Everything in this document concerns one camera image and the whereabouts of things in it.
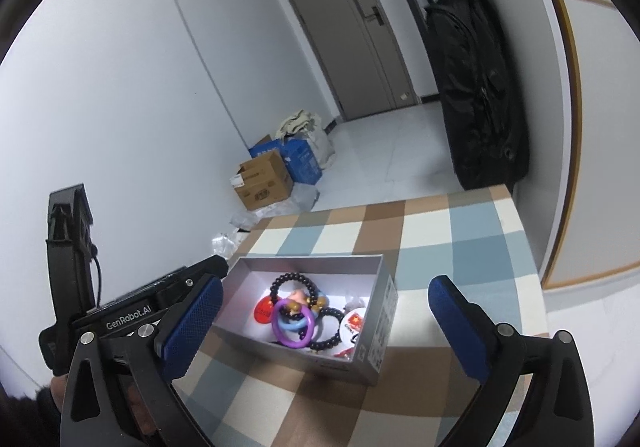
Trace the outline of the left hand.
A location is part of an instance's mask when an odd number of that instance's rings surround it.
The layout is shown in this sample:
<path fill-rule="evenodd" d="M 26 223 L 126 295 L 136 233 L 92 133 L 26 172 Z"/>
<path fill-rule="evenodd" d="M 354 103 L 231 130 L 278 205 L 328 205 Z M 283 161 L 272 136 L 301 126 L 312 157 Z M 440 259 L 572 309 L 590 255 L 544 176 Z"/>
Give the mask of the left hand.
<path fill-rule="evenodd" d="M 60 375 L 53 377 L 50 382 L 50 393 L 58 412 L 63 410 L 67 381 L 68 375 Z"/>

